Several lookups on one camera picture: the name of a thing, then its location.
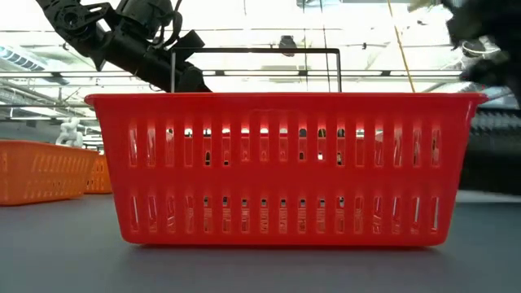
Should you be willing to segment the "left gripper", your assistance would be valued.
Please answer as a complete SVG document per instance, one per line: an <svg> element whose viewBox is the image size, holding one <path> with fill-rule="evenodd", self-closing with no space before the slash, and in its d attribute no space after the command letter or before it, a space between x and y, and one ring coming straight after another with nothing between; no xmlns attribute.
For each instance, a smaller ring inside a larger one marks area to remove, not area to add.
<svg viewBox="0 0 521 293"><path fill-rule="evenodd" d="M149 46L120 30L105 33L101 48L103 60L130 72L164 91L171 91L172 53ZM178 91L185 93L209 92L203 72L188 67L180 76Z"/></svg>

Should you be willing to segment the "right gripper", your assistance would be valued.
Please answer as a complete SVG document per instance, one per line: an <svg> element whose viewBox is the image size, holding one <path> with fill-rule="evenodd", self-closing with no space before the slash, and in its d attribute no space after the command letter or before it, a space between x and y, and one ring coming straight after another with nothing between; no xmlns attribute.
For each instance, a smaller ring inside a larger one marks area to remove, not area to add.
<svg viewBox="0 0 521 293"><path fill-rule="evenodd" d="M461 73L461 80L487 86L506 85L509 66L510 63L507 61L495 62L491 59L482 59L465 69Z"/></svg>

